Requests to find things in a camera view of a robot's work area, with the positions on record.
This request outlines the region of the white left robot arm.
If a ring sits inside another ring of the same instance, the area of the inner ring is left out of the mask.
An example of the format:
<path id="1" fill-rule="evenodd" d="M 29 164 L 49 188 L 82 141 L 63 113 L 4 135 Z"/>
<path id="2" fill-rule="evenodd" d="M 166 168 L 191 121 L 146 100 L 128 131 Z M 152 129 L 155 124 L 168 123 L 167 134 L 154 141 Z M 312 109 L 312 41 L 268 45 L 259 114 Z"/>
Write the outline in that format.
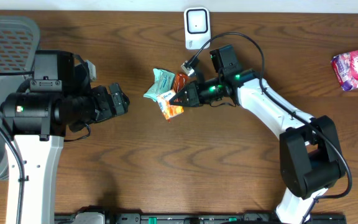
<path id="1" fill-rule="evenodd" d="M 75 133 L 127 113 L 118 83 L 91 87 L 92 63 L 61 50 L 36 50 L 32 76 L 0 106 L 8 131 L 6 223 L 53 223 L 56 175 L 66 130 Z"/>

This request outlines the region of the red orange snack bag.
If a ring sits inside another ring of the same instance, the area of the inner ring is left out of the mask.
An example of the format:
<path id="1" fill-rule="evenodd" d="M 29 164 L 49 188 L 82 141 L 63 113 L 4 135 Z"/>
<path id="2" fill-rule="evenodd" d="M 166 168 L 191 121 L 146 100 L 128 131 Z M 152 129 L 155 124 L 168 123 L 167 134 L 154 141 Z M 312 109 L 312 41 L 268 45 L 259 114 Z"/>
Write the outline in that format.
<path id="1" fill-rule="evenodd" d="M 188 81 L 189 77 L 187 74 L 185 73 L 177 73 L 175 75 L 175 79 L 174 79 L 174 82 L 173 82 L 173 87 L 172 89 L 178 93 L 180 90 L 183 89 L 183 87 L 186 85 L 187 81 Z"/>

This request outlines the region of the small orange snack packet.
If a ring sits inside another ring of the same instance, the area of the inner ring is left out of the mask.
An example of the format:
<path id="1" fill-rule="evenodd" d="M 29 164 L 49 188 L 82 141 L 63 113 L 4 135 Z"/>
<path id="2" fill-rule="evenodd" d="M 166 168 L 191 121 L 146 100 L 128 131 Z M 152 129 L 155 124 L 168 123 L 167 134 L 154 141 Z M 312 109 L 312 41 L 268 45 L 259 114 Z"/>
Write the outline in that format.
<path id="1" fill-rule="evenodd" d="M 157 96 L 157 103 L 166 120 L 170 120 L 184 112 L 182 106 L 171 105 L 170 100 L 176 95 L 174 90 L 169 90 Z"/>

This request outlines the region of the purple pink pad package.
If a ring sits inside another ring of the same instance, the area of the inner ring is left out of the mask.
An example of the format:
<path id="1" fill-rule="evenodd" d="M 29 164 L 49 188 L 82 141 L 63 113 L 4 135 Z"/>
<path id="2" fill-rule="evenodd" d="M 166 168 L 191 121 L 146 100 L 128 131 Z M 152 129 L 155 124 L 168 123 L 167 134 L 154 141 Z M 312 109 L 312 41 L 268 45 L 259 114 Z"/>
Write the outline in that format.
<path id="1" fill-rule="evenodd" d="M 358 50 L 334 56 L 331 66 L 344 91 L 358 89 Z"/>

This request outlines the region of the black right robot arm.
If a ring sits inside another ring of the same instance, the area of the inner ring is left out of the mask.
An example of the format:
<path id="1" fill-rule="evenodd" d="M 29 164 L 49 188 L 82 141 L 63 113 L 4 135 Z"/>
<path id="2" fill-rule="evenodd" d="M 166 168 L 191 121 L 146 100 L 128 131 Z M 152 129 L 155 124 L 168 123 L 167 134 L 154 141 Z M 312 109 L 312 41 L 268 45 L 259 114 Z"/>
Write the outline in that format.
<path id="1" fill-rule="evenodd" d="M 230 97 L 233 106 L 258 117 L 280 143 L 280 173 L 286 190 L 276 217 L 282 223 L 311 221 L 317 201 L 327 198 L 327 190 L 349 174 L 333 120 L 315 118 L 294 107 L 269 87 L 261 73 L 243 69 L 231 45 L 210 51 L 210 57 L 217 77 L 205 80 L 193 56 L 181 68 L 196 80 L 186 84 L 170 104 L 195 108 Z"/>

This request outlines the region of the teal wipes packet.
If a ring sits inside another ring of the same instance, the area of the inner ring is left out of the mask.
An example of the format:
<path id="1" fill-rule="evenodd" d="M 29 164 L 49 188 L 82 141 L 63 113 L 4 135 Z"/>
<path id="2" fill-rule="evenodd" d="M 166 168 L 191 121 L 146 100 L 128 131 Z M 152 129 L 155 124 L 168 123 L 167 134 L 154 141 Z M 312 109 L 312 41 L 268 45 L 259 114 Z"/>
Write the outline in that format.
<path id="1" fill-rule="evenodd" d="M 164 69 L 154 68 L 154 84 L 144 93 L 144 98 L 157 101 L 162 93 L 172 89 L 175 74 Z"/>

